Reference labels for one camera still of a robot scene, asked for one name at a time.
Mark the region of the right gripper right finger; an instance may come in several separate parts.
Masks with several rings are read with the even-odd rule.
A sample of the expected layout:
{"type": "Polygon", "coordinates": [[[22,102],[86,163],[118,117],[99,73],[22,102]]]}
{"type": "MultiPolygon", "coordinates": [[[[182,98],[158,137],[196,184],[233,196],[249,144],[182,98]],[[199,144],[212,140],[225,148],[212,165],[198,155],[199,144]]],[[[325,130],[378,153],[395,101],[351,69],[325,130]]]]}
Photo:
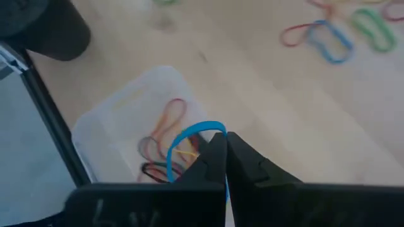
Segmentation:
{"type": "Polygon", "coordinates": [[[227,134],[235,227],[404,227],[404,187],[305,183],[227,134]]]}

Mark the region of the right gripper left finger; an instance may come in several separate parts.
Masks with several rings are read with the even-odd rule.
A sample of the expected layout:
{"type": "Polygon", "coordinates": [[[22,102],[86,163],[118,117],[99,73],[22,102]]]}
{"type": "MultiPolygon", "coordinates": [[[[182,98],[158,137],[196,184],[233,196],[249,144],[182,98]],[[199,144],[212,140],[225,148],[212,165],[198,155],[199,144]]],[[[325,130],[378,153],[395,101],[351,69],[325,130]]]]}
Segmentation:
{"type": "Polygon", "coordinates": [[[227,139],[216,133],[172,183],[93,183],[64,207],[65,227],[225,227],[227,139]]]}

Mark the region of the black wide rubber band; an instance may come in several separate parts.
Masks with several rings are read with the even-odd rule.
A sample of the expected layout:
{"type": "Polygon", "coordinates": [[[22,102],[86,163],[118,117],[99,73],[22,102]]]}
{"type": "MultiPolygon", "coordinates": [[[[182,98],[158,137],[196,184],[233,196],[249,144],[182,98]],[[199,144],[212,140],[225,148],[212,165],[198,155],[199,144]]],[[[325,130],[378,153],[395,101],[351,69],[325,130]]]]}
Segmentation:
{"type": "Polygon", "coordinates": [[[141,172],[150,177],[152,180],[156,181],[157,183],[168,183],[167,180],[164,180],[160,177],[156,177],[154,174],[150,173],[151,170],[154,170],[155,172],[163,175],[163,176],[167,176],[167,174],[157,168],[155,168],[155,166],[162,166],[162,167],[166,167],[167,165],[165,163],[158,163],[158,162],[152,162],[152,163],[143,163],[141,166],[141,172]]]}

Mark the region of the yellow rubber band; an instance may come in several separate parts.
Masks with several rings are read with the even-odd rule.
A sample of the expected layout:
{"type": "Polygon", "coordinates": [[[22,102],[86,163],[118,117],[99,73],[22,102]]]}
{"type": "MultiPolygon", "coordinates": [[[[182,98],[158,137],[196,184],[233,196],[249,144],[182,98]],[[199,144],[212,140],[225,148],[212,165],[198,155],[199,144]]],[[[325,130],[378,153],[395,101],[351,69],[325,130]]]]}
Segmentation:
{"type": "Polygon", "coordinates": [[[181,151],[181,150],[178,150],[178,149],[173,149],[173,151],[175,151],[178,154],[186,154],[186,155],[193,156],[193,157],[196,157],[196,158],[199,156],[199,153],[191,152],[191,151],[181,151]]]}

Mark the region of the grey-blue rubber band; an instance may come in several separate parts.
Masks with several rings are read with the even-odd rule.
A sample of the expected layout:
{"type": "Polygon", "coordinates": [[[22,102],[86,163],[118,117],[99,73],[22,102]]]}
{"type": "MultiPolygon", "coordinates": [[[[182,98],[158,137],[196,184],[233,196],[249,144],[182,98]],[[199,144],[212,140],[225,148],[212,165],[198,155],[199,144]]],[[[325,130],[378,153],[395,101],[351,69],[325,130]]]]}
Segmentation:
{"type": "Polygon", "coordinates": [[[148,161],[165,161],[161,143],[152,136],[146,136],[138,141],[138,153],[148,161]]]}

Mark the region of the blue rubber band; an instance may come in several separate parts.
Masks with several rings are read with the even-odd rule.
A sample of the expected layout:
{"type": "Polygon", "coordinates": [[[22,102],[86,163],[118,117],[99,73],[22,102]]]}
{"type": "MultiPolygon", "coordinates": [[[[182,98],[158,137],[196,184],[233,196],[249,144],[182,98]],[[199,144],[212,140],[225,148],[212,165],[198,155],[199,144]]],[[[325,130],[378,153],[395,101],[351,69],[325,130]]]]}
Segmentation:
{"type": "Polygon", "coordinates": [[[339,30],[337,27],[332,25],[327,20],[316,20],[307,29],[307,42],[312,45],[323,57],[325,61],[330,64],[343,64],[349,58],[352,57],[354,53],[354,45],[353,43],[339,30]],[[330,33],[340,42],[342,47],[346,50],[345,55],[340,58],[334,57],[329,49],[323,42],[320,42],[315,36],[315,29],[319,27],[326,27],[330,33]]]}
{"type": "Polygon", "coordinates": [[[207,121],[202,121],[195,123],[180,133],[176,135],[175,139],[171,142],[170,147],[167,150],[167,157],[166,157],[166,170],[167,170],[167,178],[170,183],[174,181],[174,177],[172,174],[172,150],[181,143],[182,140],[184,140],[188,136],[192,136],[193,134],[196,134],[197,132],[203,132],[203,131],[220,131],[224,138],[225,141],[227,140],[227,129],[226,127],[219,121],[213,121],[213,120],[207,120],[207,121]]]}

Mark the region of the green rubber band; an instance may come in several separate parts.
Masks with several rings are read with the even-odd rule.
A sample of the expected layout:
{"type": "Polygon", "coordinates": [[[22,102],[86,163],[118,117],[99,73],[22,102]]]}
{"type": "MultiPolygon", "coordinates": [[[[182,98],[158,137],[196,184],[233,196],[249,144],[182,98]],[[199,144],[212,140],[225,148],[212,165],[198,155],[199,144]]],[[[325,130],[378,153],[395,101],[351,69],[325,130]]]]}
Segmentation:
{"type": "Polygon", "coordinates": [[[374,10],[367,8],[356,9],[350,17],[352,26],[363,36],[366,37],[369,47],[371,47],[376,52],[387,53],[392,51],[396,46],[396,37],[392,29],[386,24],[386,22],[381,18],[381,16],[374,10]],[[360,22],[360,17],[365,17],[375,24],[375,26],[381,32],[383,40],[386,45],[380,45],[377,42],[375,34],[367,28],[363,23],[360,22]]]}

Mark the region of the clear plastic bin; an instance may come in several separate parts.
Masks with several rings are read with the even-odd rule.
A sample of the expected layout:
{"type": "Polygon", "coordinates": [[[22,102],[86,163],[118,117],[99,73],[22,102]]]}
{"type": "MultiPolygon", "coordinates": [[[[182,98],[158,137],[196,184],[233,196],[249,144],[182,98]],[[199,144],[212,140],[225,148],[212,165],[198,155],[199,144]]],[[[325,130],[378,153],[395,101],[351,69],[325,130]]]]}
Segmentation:
{"type": "Polygon", "coordinates": [[[164,106],[171,99],[187,102],[181,122],[164,135],[162,153],[180,131],[208,120],[184,77],[171,66],[157,66],[117,90],[83,114],[72,130],[72,142],[92,182],[147,181],[140,166],[146,162],[138,141],[151,136],[164,106]]]}

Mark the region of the black plant pot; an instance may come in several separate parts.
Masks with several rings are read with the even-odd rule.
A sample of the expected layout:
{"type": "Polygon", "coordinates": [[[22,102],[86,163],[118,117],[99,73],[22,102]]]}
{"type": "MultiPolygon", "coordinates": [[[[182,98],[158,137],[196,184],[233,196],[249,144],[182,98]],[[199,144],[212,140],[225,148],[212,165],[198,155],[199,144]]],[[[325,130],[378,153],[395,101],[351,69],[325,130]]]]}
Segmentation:
{"type": "Polygon", "coordinates": [[[0,42],[58,61],[88,47],[91,32],[71,0],[0,0],[0,42]]]}

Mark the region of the black table edge rail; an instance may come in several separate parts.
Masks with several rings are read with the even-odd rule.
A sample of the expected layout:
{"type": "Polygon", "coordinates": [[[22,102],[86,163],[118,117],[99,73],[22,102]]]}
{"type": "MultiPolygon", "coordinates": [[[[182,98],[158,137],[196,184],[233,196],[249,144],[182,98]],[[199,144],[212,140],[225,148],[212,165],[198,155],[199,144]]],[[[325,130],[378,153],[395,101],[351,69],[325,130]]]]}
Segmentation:
{"type": "Polygon", "coordinates": [[[23,84],[39,111],[70,177],[77,187],[91,183],[71,141],[71,131],[42,81],[35,64],[25,49],[18,50],[18,53],[28,65],[28,70],[21,76],[23,84]]]}

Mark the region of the silver rail bracket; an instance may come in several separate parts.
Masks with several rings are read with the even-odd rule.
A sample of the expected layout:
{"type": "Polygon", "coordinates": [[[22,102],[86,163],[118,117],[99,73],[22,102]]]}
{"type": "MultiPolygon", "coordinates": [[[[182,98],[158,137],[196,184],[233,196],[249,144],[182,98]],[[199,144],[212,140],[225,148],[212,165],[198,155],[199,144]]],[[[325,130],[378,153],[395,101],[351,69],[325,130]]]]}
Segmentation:
{"type": "Polygon", "coordinates": [[[11,73],[21,75],[28,70],[29,65],[20,52],[5,42],[0,42],[0,81],[11,73]]]}

